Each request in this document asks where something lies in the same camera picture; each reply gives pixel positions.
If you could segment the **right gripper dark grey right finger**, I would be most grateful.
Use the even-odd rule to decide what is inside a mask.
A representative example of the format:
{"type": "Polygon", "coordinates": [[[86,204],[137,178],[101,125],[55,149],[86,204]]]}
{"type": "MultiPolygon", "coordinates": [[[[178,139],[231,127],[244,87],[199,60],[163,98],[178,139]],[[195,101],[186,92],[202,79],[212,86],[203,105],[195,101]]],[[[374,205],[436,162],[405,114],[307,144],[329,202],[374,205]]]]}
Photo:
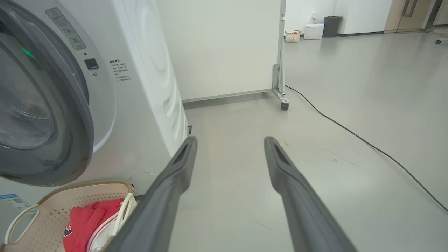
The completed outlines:
{"type": "Polygon", "coordinates": [[[296,252],[355,252],[356,247],[278,140],[264,138],[270,180],[282,197],[296,252]]]}

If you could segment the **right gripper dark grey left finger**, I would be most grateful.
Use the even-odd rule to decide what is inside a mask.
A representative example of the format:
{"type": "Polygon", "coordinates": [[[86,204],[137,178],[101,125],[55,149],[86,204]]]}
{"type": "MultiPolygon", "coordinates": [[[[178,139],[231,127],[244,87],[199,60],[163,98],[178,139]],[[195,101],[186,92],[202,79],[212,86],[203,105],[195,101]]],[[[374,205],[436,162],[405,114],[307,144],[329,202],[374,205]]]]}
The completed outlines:
{"type": "Polygon", "coordinates": [[[197,138],[187,137],[157,177],[106,252],[167,252],[181,195],[195,167],[197,138]]]}

